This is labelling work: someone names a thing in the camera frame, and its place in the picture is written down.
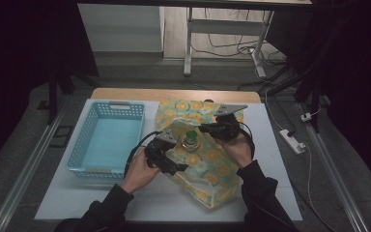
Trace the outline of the aluminium floor rail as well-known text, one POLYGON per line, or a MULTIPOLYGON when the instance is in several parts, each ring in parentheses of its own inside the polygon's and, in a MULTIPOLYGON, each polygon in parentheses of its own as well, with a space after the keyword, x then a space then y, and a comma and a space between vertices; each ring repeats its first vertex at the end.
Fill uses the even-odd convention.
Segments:
POLYGON ((43 159, 43 155, 49 147, 50 141, 63 119, 64 113, 65 106, 63 105, 59 109, 58 114, 53 118, 51 124, 45 128, 39 142, 23 165, 19 175, 16 177, 14 184, 2 203, 0 207, 0 232, 5 232, 9 226, 16 208, 31 183, 31 180, 43 159))
POLYGON ((339 201, 355 232, 369 232, 366 220, 357 206, 351 192, 345 184, 342 175, 334 163, 328 147, 322 136, 315 131, 309 122, 302 122, 314 146, 314 151, 319 155, 320 161, 327 172, 328 178, 336 192, 339 201))

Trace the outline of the black floor plate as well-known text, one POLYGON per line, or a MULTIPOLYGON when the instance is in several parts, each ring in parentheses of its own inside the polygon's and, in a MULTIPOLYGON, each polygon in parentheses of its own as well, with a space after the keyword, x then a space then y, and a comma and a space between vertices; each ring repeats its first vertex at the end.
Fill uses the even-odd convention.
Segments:
POLYGON ((71 139, 73 126, 59 126, 52 136, 49 146, 51 148, 66 148, 71 139))

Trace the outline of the white-legged desk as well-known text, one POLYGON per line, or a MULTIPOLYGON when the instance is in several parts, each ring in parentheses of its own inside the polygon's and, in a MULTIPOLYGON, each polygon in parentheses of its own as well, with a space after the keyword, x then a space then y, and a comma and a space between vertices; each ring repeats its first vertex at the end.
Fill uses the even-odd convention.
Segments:
POLYGON ((265 77, 259 54, 275 11, 309 10, 311 0, 77 0, 83 4, 186 7, 186 44, 184 76, 191 75, 191 41, 193 34, 222 34, 257 36, 258 43, 250 48, 250 56, 258 77, 265 77), (263 22, 227 21, 219 19, 195 19, 195 8, 259 10, 265 12, 263 22))

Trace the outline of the person's right hand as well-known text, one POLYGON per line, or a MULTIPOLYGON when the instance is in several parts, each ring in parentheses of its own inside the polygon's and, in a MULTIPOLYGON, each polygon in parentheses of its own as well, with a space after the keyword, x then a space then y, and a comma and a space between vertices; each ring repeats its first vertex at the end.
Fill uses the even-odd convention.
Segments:
POLYGON ((230 141, 216 139, 215 142, 236 162, 240 169, 252 163, 250 144, 243 134, 240 133, 236 138, 230 141))

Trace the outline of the white table mat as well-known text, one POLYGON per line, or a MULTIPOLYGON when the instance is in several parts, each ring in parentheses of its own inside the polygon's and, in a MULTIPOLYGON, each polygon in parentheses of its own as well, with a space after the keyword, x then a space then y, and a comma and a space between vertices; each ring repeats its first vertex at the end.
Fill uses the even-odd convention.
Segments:
MULTIPOLYGON (((253 132, 255 156, 263 172, 278 181, 276 196, 292 220, 300 220, 301 214, 295 199, 287 171, 277 147, 266 108, 261 103, 251 103, 243 111, 244 122, 253 132)), ((81 132, 79 120, 72 134, 35 219, 59 221, 80 218, 95 200, 102 200, 114 184, 114 179, 80 178, 67 169, 72 149, 81 132)), ((164 174, 134 194, 129 203, 126 218, 130 222, 241 222, 246 212, 239 192, 224 205, 209 209, 197 202, 184 189, 164 174)))

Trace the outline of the orange-print cloth tote bag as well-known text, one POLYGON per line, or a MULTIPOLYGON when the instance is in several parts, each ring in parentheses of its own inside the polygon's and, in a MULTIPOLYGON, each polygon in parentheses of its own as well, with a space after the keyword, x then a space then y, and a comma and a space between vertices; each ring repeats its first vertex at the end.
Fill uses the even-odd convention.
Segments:
POLYGON ((201 124, 215 121, 214 114, 219 107, 214 102, 164 99, 157 109, 157 129, 171 130, 178 141, 166 156, 188 165, 171 179, 209 209, 232 199, 239 183, 238 166, 209 134, 198 129, 201 124), (196 131, 200 141, 200 147, 194 152, 187 152, 182 146, 188 131, 196 131))

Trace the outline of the black metal stand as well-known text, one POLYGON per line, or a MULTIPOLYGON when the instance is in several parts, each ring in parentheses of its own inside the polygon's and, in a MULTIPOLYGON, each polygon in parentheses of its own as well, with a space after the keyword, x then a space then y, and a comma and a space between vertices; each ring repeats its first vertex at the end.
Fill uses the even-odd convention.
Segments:
POLYGON ((72 95, 75 91, 75 86, 72 83, 71 78, 76 77, 81 81, 85 82, 93 88, 99 88, 100 85, 87 74, 79 73, 68 66, 54 67, 49 72, 48 87, 49 87, 49 101, 48 110, 49 118, 48 124, 51 125, 54 122, 55 117, 58 115, 58 93, 57 88, 60 88, 62 93, 65 95, 72 95))

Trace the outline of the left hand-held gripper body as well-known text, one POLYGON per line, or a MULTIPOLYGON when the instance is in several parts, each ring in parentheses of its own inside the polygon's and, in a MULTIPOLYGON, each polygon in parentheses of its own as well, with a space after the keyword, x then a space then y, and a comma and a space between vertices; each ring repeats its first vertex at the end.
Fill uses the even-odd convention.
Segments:
POLYGON ((148 164, 159 168, 176 168, 177 164, 166 156, 166 152, 177 145, 171 130, 163 130, 145 148, 148 164))

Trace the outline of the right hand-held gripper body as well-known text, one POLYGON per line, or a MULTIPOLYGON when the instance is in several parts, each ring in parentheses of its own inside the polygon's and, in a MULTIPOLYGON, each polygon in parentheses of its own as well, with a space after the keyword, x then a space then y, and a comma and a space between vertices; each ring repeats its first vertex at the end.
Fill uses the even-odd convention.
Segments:
POLYGON ((214 114, 216 120, 214 138, 225 141, 236 138, 241 127, 235 113, 246 108, 246 104, 222 104, 214 114))

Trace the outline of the white power strip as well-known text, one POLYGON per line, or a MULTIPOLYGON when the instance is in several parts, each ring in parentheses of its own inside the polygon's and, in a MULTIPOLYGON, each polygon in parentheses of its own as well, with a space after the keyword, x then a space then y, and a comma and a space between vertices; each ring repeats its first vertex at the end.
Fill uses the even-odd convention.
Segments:
POLYGON ((293 133, 291 131, 281 130, 279 134, 283 138, 283 140, 290 146, 290 148, 296 155, 305 152, 306 145, 302 142, 298 142, 294 138, 293 133))

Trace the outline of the blue plastic basket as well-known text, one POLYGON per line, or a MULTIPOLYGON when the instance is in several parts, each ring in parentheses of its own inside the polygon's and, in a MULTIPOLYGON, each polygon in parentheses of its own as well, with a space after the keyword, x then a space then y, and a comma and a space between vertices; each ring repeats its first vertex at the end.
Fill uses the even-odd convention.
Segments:
POLYGON ((122 180, 144 117, 142 102, 87 100, 66 151, 66 168, 80 178, 122 180))

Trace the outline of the round metal tin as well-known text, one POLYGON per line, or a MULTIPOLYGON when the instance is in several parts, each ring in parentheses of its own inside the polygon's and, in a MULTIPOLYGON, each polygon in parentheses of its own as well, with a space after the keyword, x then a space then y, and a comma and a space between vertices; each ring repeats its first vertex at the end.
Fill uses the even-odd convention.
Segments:
POLYGON ((198 139, 196 140, 184 139, 182 142, 182 146, 187 152, 194 152, 200 147, 200 141, 198 139))

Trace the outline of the person's left hand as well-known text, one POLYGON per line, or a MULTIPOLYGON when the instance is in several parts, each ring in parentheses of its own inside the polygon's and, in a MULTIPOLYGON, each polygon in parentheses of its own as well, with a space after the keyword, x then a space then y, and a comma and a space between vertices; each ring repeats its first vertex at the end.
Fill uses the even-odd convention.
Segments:
POLYGON ((128 194, 133 194, 152 182, 160 172, 158 167, 150 167, 146 161, 144 148, 141 147, 134 155, 121 188, 128 194))

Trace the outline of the white panel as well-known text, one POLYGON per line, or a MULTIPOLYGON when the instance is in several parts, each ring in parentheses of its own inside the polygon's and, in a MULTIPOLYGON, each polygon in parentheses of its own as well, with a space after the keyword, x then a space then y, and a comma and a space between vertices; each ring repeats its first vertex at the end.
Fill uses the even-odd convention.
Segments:
POLYGON ((79 4, 78 9, 94 51, 163 51, 163 7, 79 4))

